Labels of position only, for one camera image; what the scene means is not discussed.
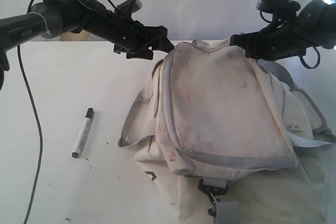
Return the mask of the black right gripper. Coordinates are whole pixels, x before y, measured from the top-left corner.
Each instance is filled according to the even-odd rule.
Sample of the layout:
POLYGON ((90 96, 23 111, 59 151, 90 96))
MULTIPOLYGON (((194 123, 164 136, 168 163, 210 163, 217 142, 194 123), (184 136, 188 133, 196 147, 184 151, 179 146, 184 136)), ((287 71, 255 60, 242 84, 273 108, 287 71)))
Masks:
POLYGON ((245 57, 261 60, 279 60, 293 56, 304 56, 312 42, 303 37, 300 29, 285 23, 275 28, 271 25, 248 34, 232 35, 230 45, 245 50, 245 57))

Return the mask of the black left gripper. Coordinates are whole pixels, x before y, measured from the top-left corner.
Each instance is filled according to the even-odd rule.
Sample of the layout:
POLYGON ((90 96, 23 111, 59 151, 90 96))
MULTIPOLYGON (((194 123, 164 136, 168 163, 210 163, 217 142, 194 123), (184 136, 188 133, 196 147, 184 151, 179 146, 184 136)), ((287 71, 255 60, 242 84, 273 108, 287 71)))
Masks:
POLYGON ((113 51, 126 53, 127 59, 153 60, 153 51, 171 51, 174 45, 163 26, 145 26, 119 14, 95 15, 86 24, 86 31, 114 44, 113 51))

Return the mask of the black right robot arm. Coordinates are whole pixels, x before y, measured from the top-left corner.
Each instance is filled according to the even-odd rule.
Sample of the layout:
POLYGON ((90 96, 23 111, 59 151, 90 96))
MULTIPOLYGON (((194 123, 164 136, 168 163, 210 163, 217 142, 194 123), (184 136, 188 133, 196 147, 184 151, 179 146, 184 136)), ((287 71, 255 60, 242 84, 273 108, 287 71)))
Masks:
POLYGON ((259 0, 256 8, 272 15, 268 26, 230 38, 230 45, 249 51, 252 58, 276 61, 303 57, 310 47, 335 46, 335 4, 312 0, 301 8, 291 0, 259 0))

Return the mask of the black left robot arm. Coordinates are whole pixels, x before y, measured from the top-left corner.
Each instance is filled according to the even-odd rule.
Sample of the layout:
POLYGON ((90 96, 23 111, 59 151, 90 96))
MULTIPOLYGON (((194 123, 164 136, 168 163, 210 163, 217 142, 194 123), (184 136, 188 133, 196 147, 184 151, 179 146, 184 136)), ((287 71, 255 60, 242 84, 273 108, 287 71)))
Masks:
POLYGON ((141 7, 139 0, 127 0, 113 12, 97 0, 43 0, 25 15, 1 19, 1 70, 9 70, 7 51, 33 38, 52 39, 82 30, 113 43, 113 51, 128 59, 151 60, 153 51, 170 52, 174 46, 165 27, 132 19, 141 7))

